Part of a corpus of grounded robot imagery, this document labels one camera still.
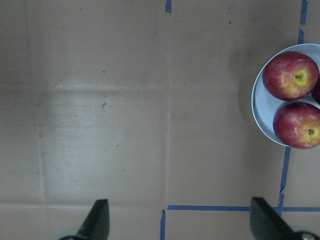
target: white bowl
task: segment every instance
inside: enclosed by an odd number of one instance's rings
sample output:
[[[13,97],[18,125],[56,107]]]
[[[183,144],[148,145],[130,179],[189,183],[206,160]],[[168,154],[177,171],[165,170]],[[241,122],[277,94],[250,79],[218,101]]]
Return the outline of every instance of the white bowl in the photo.
[[[296,51],[296,52],[300,52],[308,55],[316,62],[316,64],[320,69],[320,45],[305,43],[305,44],[291,46],[278,52],[271,59],[273,59],[278,54],[288,52],[288,51]],[[262,79],[263,71],[266,65],[271,61],[271,59],[263,66],[263,68],[261,69],[261,71],[259,72],[255,80],[253,90],[252,90],[252,96],[251,96],[252,113],[253,113],[256,124],[268,138],[270,138],[272,141],[278,144],[287,146],[282,141],[279,140],[273,128],[273,120],[274,120],[275,113],[281,105],[286,103],[286,101],[282,101],[272,96],[266,90],[263,83],[263,79]],[[313,100],[313,98],[311,97],[311,94],[305,96],[304,98],[298,99],[297,101],[306,102],[316,106],[317,108],[320,108],[320,105]]]

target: apple stem cavity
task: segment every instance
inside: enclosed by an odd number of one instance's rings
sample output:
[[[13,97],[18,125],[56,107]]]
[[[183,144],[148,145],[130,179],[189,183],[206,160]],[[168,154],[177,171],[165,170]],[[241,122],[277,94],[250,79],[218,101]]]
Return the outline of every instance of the apple stem cavity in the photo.
[[[315,130],[313,130],[312,128],[308,129],[308,134],[309,136],[315,134]]]
[[[303,78],[304,78],[304,76],[302,76],[302,75],[296,75],[296,76],[295,76],[295,78],[296,78],[296,79],[300,79],[300,80],[301,80],[301,79],[303,79]]]

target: red apple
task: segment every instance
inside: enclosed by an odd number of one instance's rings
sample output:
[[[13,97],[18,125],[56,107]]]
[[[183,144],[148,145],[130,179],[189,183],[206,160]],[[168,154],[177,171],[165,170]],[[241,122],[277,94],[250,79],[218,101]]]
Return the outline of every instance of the red apple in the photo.
[[[313,148],[320,144],[320,109],[301,101],[287,103],[276,111],[273,130],[290,147]]]
[[[318,104],[320,104],[320,76],[318,82],[316,83],[315,87],[311,92],[311,96]]]
[[[297,51],[286,51],[265,66],[262,80],[272,96],[293,101],[311,93],[318,76],[319,68],[311,57]]]

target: apple stem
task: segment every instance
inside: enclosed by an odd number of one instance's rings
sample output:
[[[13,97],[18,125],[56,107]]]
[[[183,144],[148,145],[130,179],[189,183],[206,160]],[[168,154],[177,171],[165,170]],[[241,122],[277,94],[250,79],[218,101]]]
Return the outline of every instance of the apple stem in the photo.
[[[308,134],[309,134],[309,135],[313,135],[313,134],[315,134],[315,130],[313,130],[313,129],[311,129],[311,128],[310,128],[310,129],[308,129]]]

